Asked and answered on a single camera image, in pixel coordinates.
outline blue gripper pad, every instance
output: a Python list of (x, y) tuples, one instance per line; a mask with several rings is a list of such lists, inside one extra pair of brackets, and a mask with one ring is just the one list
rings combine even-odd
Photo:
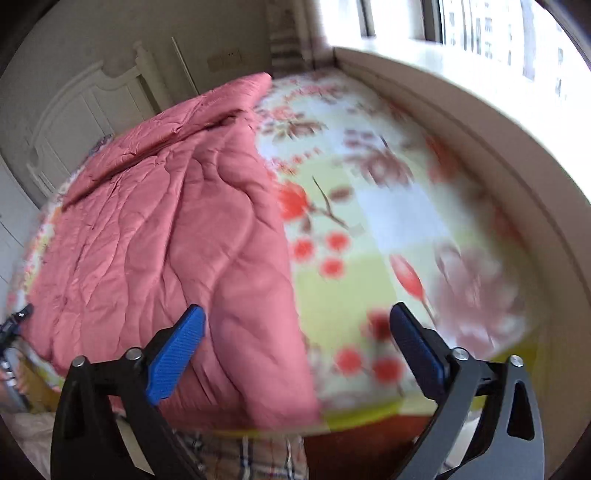
[(437, 332), (423, 328), (404, 303), (397, 303), (390, 311), (390, 332), (423, 395), (436, 402), (442, 400), (445, 397), (446, 367), (425, 338), (425, 334), (430, 333), (438, 337)]
[(205, 312), (201, 307), (191, 305), (148, 366), (146, 396), (152, 405), (172, 395), (204, 334)]

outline white door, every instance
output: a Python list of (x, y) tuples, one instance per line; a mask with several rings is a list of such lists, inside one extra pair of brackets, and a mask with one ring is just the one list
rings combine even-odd
[(0, 156), (0, 315), (14, 264), (22, 255), (39, 209), (22, 191)]

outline checkered cloth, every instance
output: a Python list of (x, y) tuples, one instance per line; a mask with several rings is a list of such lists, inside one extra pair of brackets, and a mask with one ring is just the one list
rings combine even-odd
[(207, 480), (307, 480), (300, 436), (222, 437), (177, 433)]

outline curtain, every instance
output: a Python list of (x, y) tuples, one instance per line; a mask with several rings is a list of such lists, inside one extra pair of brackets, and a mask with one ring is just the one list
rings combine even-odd
[(334, 64), (323, 24), (322, 1), (266, 0), (275, 78)]

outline pink quilt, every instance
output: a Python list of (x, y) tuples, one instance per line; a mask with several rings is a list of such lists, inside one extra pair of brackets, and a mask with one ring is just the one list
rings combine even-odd
[(176, 428), (314, 424), (287, 242), (256, 151), (256, 74), (138, 125), (67, 193), (24, 336), (64, 374), (145, 346), (190, 303), (206, 337), (161, 411)]

